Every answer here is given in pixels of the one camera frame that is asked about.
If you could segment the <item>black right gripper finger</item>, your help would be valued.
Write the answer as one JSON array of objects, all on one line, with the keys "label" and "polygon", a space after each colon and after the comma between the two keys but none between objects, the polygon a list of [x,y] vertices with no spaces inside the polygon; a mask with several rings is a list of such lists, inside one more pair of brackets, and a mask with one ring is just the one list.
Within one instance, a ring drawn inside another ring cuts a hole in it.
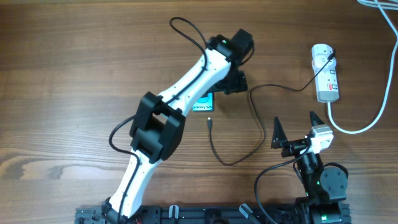
[{"label": "black right gripper finger", "polygon": [[310,122],[312,126],[325,124],[314,111],[310,111]]},{"label": "black right gripper finger", "polygon": [[274,118],[274,129],[273,129],[273,135],[272,135],[271,148],[274,148],[274,149],[283,148],[287,145],[287,141],[288,140],[287,140],[287,137],[283,130],[283,127],[280,123],[280,120],[276,116]]}]

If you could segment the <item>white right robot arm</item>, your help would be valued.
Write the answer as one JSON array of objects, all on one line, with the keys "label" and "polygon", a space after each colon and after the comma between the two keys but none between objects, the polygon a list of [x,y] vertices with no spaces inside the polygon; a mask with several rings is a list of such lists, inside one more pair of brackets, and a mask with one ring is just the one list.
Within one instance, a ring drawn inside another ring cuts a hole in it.
[{"label": "white right robot arm", "polygon": [[294,158],[306,197],[296,200],[301,223],[351,223],[346,200],[348,170],[336,162],[323,163],[320,153],[329,148],[334,135],[315,112],[310,112],[311,129],[302,139],[289,141],[280,120],[274,118],[271,147],[282,149],[282,157]]}]

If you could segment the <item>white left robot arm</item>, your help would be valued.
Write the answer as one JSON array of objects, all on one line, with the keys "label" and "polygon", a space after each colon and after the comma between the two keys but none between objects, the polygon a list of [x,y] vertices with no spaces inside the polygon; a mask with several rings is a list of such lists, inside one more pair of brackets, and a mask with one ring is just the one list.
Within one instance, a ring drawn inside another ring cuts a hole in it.
[{"label": "white left robot arm", "polygon": [[247,91],[239,66],[253,52],[254,39],[245,30],[238,30],[231,39],[212,37],[199,61],[177,83],[158,95],[147,92],[141,98],[129,132],[129,165],[116,193],[101,208],[108,223],[128,223],[141,207],[151,177],[178,148],[187,114],[201,97]]}]

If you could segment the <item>blue screen smartphone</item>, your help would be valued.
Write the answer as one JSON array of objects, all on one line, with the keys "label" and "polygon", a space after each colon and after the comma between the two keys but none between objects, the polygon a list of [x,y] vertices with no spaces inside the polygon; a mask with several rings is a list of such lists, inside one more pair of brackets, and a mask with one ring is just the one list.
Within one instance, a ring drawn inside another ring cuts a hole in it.
[{"label": "blue screen smartphone", "polygon": [[207,93],[201,97],[193,106],[192,111],[195,112],[207,112],[214,110],[214,94]]}]

